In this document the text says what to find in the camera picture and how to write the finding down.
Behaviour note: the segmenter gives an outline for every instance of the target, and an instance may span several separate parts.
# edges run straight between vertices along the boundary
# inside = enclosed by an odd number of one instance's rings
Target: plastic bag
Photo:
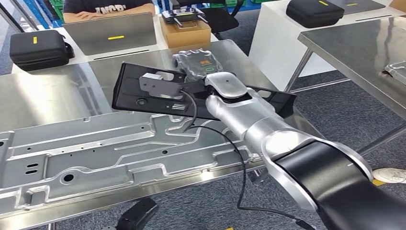
[[[173,58],[179,68],[187,73],[186,82],[197,81],[205,78],[207,74],[223,71],[223,66],[208,50],[180,51],[178,54],[174,54]]]

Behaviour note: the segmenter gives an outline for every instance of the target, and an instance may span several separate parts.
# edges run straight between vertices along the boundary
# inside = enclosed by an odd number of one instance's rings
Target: black cable
[[[245,193],[245,185],[246,185],[246,183],[247,183],[247,168],[246,168],[246,166],[245,166],[244,158],[243,158],[241,152],[239,151],[239,149],[237,148],[237,146],[234,144],[234,142],[232,142],[232,141],[230,140],[230,138],[228,138],[226,135],[224,135],[224,134],[221,133],[220,131],[217,131],[217,130],[215,130],[215,129],[213,129],[213,128],[210,128],[210,127],[207,127],[207,126],[191,126],[191,125],[194,123],[194,121],[196,120],[196,116],[197,116],[196,101],[195,101],[194,98],[193,98],[189,93],[187,93],[186,91],[181,90],[181,92],[184,93],[184,94],[186,94],[186,95],[188,95],[188,96],[190,97],[190,99],[192,100],[193,106],[194,106],[194,108],[195,108],[193,120],[192,120],[192,122],[188,125],[188,127],[185,129],[185,131],[188,130],[188,129],[193,129],[193,128],[205,128],[205,129],[211,130],[211,131],[213,131],[213,132],[216,132],[216,133],[218,133],[219,135],[223,136],[228,142],[230,142],[231,145],[233,145],[234,151],[235,151],[236,153],[238,153],[238,155],[239,155],[239,157],[240,157],[240,161],[241,161],[241,164],[242,164],[242,171],[243,171],[243,179],[242,179],[241,192],[240,192],[240,195],[239,195],[238,201],[237,201],[237,208],[240,209],[240,210],[264,211],[264,212],[276,213],[276,214],[283,215],[283,216],[286,216],[286,217],[288,217],[288,218],[294,219],[294,220],[295,220],[295,223],[296,223],[298,226],[300,226],[300,227],[302,227],[303,229],[305,229],[305,230],[315,230],[310,224],[308,224],[308,223],[305,222],[304,220],[302,220],[302,219],[300,219],[300,218],[298,218],[298,217],[295,217],[295,216],[293,216],[293,215],[291,215],[291,214],[289,214],[289,213],[283,212],[283,211],[279,211],[279,210],[276,210],[276,209],[273,209],[273,208],[242,207],[242,206],[241,206],[241,202],[242,202],[242,199],[243,199],[244,193]]]
[[[196,100],[194,99],[194,97],[190,93],[188,93],[185,90],[179,90],[179,91],[184,93],[186,96],[189,97],[189,99],[192,101],[192,104],[193,104],[193,107],[194,107],[193,118],[192,118],[192,121],[189,123],[189,125],[186,127],[186,129],[184,131],[184,132],[186,132],[186,130],[190,129],[191,126],[194,125],[194,122],[196,121],[196,118],[197,118],[197,104],[196,104]]]

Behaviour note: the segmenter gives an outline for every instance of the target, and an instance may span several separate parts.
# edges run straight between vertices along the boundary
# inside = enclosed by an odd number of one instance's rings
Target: black carrying case
[[[291,0],[286,15],[306,28],[316,28],[336,24],[344,9],[327,0]]]
[[[56,30],[13,34],[10,58],[24,71],[63,66],[75,55],[72,46]]]

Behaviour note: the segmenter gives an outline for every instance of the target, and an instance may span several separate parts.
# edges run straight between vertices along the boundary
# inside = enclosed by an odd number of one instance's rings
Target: white shoe
[[[403,169],[377,169],[372,172],[373,177],[378,181],[385,183],[403,183],[406,184],[406,170]]]

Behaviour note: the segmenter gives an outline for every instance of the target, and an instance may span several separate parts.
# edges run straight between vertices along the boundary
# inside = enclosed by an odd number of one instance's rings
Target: black mounting plate
[[[114,87],[112,108],[117,110],[139,111],[146,113],[168,114],[178,116],[193,116],[193,106],[190,99],[181,96],[179,99],[163,98],[152,96],[149,92],[142,91],[139,85],[139,78],[146,73],[156,74],[157,72],[173,74],[172,82],[183,83],[186,73],[167,69],[156,69],[153,67],[141,66],[124,62],[121,65],[120,74]],[[247,86],[253,90],[266,91],[271,94],[264,98],[274,108],[278,115],[286,118],[293,114],[293,103],[295,94],[271,91],[264,88]],[[213,117],[206,108],[206,98],[209,92],[203,91],[193,94],[198,106],[198,118],[218,120]]]

